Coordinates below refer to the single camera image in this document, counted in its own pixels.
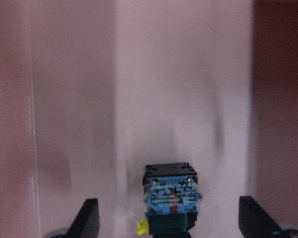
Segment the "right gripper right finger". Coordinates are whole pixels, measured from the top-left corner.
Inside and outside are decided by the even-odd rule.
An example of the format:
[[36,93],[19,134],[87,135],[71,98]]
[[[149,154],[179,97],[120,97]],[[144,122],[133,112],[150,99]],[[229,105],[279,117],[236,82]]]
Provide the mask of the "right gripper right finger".
[[280,226],[251,196],[239,197],[238,227],[244,238],[274,238]]

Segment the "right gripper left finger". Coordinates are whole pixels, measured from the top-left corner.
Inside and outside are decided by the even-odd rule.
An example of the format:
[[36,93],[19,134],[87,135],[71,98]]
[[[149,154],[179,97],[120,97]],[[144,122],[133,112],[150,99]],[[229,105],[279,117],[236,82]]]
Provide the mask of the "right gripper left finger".
[[66,238],[97,238],[100,230],[97,198],[86,199],[69,230]]

